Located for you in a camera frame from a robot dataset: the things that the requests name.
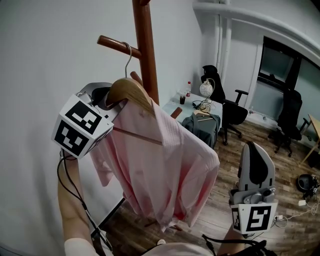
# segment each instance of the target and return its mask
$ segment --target black office chair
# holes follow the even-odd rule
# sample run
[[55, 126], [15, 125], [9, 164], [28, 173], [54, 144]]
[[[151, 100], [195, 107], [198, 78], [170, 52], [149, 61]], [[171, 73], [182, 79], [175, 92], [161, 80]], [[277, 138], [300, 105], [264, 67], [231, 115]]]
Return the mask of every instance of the black office chair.
[[281, 145], [284, 144], [289, 149], [289, 157], [291, 157], [291, 139], [296, 141], [301, 140], [300, 130], [296, 126], [301, 106], [302, 100], [299, 92], [289, 89], [283, 92], [283, 109], [277, 121], [281, 130], [277, 128], [276, 131], [272, 131], [268, 136], [268, 138], [274, 139], [277, 144], [275, 153], [278, 153]]
[[239, 105], [241, 95], [248, 95], [246, 91], [235, 90], [238, 93], [235, 102], [226, 99], [224, 89], [222, 88], [220, 76], [218, 74], [217, 68], [213, 65], [203, 66], [204, 75], [201, 76], [201, 81], [205, 82], [206, 79], [209, 79], [212, 87], [214, 86], [213, 93], [210, 96], [210, 99], [223, 104], [222, 109], [222, 127], [224, 129], [224, 145], [228, 145], [228, 128], [238, 134], [238, 137], [241, 138], [242, 134], [232, 125], [240, 125], [246, 119], [248, 111]]

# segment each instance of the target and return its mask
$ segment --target human arm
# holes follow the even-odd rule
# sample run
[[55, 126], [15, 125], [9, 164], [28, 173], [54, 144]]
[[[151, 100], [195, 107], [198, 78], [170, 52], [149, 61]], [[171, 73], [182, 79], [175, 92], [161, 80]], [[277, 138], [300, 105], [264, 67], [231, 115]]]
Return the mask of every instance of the human arm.
[[[73, 156], [69, 156], [68, 159], [65, 160], [68, 174], [75, 186], [77, 187], [81, 197], [84, 198], [79, 175], [78, 160], [75, 159]], [[78, 195], [77, 191], [68, 180], [63, 161], [60, 164], [58, 171], [62, 183], [70, 191]], [[67, 241], [71, 238], [81, 238], [87, 240], [92, 245], [88, 217], [86, 215], [82, 203], [78, 198], [76, 198], [75, 196], [70, 194], [66, 189], [64, 189], [60, 182], [58, 183], [58, 201], [62, 217], [64, 240]]]
[[[244, 237], [242, 234], [234, 231], [233, 225], [230, 226], [229, 231], [226, 233], [223, 240], [243, 240]], [[241, 252], [245, 249], [244, 243], [222, 243], [217, 256], [223, 255], [223, 254], [236, 254], [238, 252]]]

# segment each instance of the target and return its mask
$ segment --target wooden table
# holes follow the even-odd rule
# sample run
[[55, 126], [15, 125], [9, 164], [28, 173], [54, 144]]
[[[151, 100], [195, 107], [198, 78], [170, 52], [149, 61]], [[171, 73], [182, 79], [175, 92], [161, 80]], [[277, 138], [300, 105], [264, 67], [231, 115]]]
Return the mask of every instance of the wooden table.
[[[181, 124], [185, 118], [190, 117], [192, 113], [195, 111], [194, 106], [192, 105], [193, 101], [196, 101], [196, 104], [199, 104], [201, 101], [205, 100], [206, 98], [195, 95], [193, 93], [190, 94], [190, 97], [185, 97], [185, 102], [184, 104], [180, 104], [180, 94], [177, 93], [176, 95], [173, 96], [173, 98], [170, 99], [170, 101], [165, 104], [162, 108], [162, 110], [169, 115], [172, 114], [173, 111], [177, 107], [180, 107], [182, 109], [182, 112], [178, 115], [176, 120]], [[217, 115], [220, 117], [220, 127], [222, 127], [222, 104], [211, 101], [209, 104], [211, 109], [210, 109], [210, 114], [212, 115]]]
[[[299, 166], [302, 165], [307, 158], [311, 155], [311, 153], [317, 148], [318, 144], [320, 143], [320, 121], [318, 121], [317, 119], [315, 119], [312, 115], [308, 114], [310, 117], [310, 124], [313, 125], [313, 128], [316, 132], [316, 135], [318, 136], [318, 140], [315, 143], [315, 145], [313, 146], [313, 148], [311, 148], [310, 152], [305, 156], [305, 158], [301, 161], [301, 163], [299, 163]], [[308, 130], [310, 124], [306, 127], [306, 129], [304, 129], [302, 135], [306, 132], [306, 130]]]

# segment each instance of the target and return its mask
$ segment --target laminate floor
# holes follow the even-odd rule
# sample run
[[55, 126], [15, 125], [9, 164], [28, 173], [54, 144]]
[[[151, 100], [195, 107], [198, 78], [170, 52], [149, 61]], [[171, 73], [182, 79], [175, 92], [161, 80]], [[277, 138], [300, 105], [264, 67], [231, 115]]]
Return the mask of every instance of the laminate floor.
[[[220, 160], [219, 174], [195, 225], [190, 228], [184, 222], [180, 222], [179, 226], [183, 228], [183, 231], [168, 228], [165, 233], [161, 232], [157, 224], [144, 227], [147, 221], [135, 215], [128, 202], [124, 201], [102, 228], [107, 232], [107, 238], [114, 247], [115, 256], [141, 255], [147, 249], [155, 246], [159, 239], [165, 239], [167, 243], [197, 244], [204, 248], [207, 247], [201, 238], [202, 234], [223, 239], [231, 226], [232, 217], [228, 198], [221, 194], [228, 195], [228, 191], [238, 181], [241, 152], [247, 141], [253, 141], [263, 147], [274, 162], [276, 198], [279, 201], [276, 214], [290, 217], [310, 209], [307, 206], [298, 206], [302, 193], [296, 189], [296, 178], [299, 175], [315, 174], [319, 176], [320, 174], [316, 168], [310, 168], [307, 162], [298, 167], [298, 163], [310, 149], [301, 144], [292, 143], [292, 157], [288, 157], [288, 151], [285, 148], [281, 148], [275, 154], [276, 146], [273, 140], [268, 139], [270, 130], [250, 122], [244, 122], [237, 128], [242, 132], [243, 137], [239, 139], [233, 132], [228, 132], [227, 146], [222, 144], [223, 133], [219, 133], [215, 146]], [[286, 221], [277, 222], [279, 226], [285, 224]], [[274, 226], [269, 232], [261, 234], [255, 240], [267, 240], [266, 247], [275, 251], [278, 256], [309, 256], [320, 241], [320, 218], [311, 213], [294, 217], [289, 220], [286, 228]], [[213, 246], [217, 251], [220, 244], [213, 243]]]

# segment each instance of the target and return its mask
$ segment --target white sleeve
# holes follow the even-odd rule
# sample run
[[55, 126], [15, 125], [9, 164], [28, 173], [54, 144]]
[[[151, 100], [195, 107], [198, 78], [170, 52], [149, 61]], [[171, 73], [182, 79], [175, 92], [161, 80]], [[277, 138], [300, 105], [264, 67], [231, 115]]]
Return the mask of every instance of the white sleeve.
[[71, 238], [64, 242], [66, 256], [98, 256], [95, 248], [83, 238]]

